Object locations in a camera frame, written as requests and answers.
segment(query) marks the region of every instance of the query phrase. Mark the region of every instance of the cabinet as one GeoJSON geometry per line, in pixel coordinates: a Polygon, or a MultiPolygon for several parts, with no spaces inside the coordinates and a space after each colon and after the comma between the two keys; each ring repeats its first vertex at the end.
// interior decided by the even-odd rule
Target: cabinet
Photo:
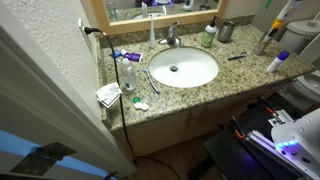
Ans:
{"type": "MultiPolygon", "coordinates": [[[[147,155],[172,145],[219,130],[227,126],[231,115],[238,117],[256,97],[268,97],[274,85],[226,97],[212,103],[168,115],[144,124],[127,128],[136,156],[147,155]]],[[[123,130],[113,132],[118,144],[130,154],[123,130]]]]}

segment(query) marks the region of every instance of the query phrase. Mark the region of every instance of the white sink basin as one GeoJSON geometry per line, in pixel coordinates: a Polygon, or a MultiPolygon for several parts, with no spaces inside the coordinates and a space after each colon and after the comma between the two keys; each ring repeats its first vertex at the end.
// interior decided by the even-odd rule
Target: white sink basin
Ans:
{"type": "Polygon", "coordinates": [[[204,85],[218,75],[214,58],[194,48],[169,49],[157,54],[149,64],[150,74],[159,82],[178,88],[204,85]]]}
{"type": "MultiPolygon", "coordinates": [[[[165,16],[164,13],[148,13],[148,18],[150,17],[159,17],[159,16],[165,16]]],[[[142,19],[142,15],[138,15],[136,17],[134,17],[133,19],[142,19]]]]}

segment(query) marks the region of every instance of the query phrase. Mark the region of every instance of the speckled countertop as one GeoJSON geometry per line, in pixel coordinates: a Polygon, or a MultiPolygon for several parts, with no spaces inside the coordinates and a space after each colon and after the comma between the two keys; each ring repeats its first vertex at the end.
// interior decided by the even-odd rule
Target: speckled countertop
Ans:
{"type": "MultiPolygon", "coordinates": [[[[183,89],[166,86],[154,79],[155,86],[161,92],[159,95],[153,91],[146,74],[140,69],[142,67],[147,68],[152,57],[169,47],[157,45],[155,49],[149,49],[146,42],[115,47],[116,50],[126,49],[128,52],[143,53],[143,60],[140,64],[132,63],[139,81],[138,87],[134,91],[127,91],[122,88],[125,119],[128,127],[241,92],[293,79],[314,71],[312,65],[302,60],[296,54],[291,54],[279,67],[278,71],[274,73],[266,72],[267,66],[284,49],[280,47],[279,43],[273,41],[262,56],[254,56],[251,52],[262,36],[262,32],[251,25],[236,27],[232,35],[232,42],[230,43],[223,44],[215,38],[211,48],[203,48],[200,45],[202,34],[195,33],[180,36],[182,45],[201,49],[215,57],[219,65],[218,76],[206,85],[183,89]],[[247,57],[240,61],[227,60],[228,57],[239,55],[241,52],[247,52],[247,57]],[[136,96],[149,104],[150,108],[148,111],[135,110],[132,99],[136,96]]],[[[101,49],[100,53],[101,57],[107,57],[104,58],[107,82],[116,82],[113,61],[108,57],[110,49],[101,49]]],[[[122,129],[119,100],[110,109],[107,109],[107,115],[108,128],[111,132],[122,129]]]]}

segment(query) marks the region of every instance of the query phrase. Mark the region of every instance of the power cord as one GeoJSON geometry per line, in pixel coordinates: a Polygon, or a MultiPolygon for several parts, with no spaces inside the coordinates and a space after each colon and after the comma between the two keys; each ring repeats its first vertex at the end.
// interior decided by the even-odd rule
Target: power cord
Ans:
{"type": "MultiPolygon", "coordinates": [[[[117,80],[117,83],[118,83],[119,86],[120,86],[117,60],[116,60],[116,58],[114,57],[114,54],[115,54],[115,53],[114,53],[114,48],[113,48],[113,45],[112,45],[112,43],[111,43],[111,40],[110,40],[109,36],[108,36],[105,32],[101,31],[101,30],[98,29],[98,28],[84,27],[84,32],[85,32],[86,34],[91,34],[92,32],[99,32],[99,33],[103,34],[104,37],[106,37],[106,39],[107,39],[107,41],[108,41],[108,44],[109,44],[109,46],[110,46],[110,48],[111,48],[111,51],[112,51],[112,58],[113,58],[113,63],[114,63],[114,67],[115,67],[115,72],[116,72],[116,80],[117,80]]],[[[160,163],[160,164],[162,164],[162,165],[165,165],[165,166],[167,166],[169,169],[171,169],[171,170],[174,172],[174,174],[177,176],[177,178],[178,178],[179,180],[181,180],[181,178],[180,178],[180,176],[178,175],[178,173],[177,173],[170,165],[166,164],[165,162],[162,162],[162,161],[157,160],[157,159],[149,158],[149,157],[135,156],[135,155],[134,155],[134,151],[133,151],[131,142],[130,142],[130,140],[129,140],[128,131],[127,131],[127,126],[126,126],[126,122],[125,122],[124,110],[123,110],[123,103],[122,103],[122,96],[120,96],[119,99],[120,99],[120,109],[121,109],[121,118],[122,118],[123,130],[124,130],[124,134],[125,134],[125,137],[126,137],[126,141],[127,141],[128,145],[129,145],[129,147],[130,147],[131,154],[132,154],[132,157],[133,157],[134,161],[135,161],[136,159],[139,159],[139,158],[140,158],[140,159],[149,159],[149,160],[155,161],[155,162],[157,162],[157,163],[160,163]]]]}

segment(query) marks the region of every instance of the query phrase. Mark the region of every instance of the faucet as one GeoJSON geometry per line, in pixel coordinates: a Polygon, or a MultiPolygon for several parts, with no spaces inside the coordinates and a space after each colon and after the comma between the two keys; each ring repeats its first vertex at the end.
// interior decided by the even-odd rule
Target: faucet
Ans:
{"type": "Polygon", "coordinates": [[[180,24],[180,21],[174,22],[168,30],[168,36],[159,41],[160,45],[169,45],[170,48],[178,48],[181,46],[181,39],[175,36],[175,27],[180,24]]]}

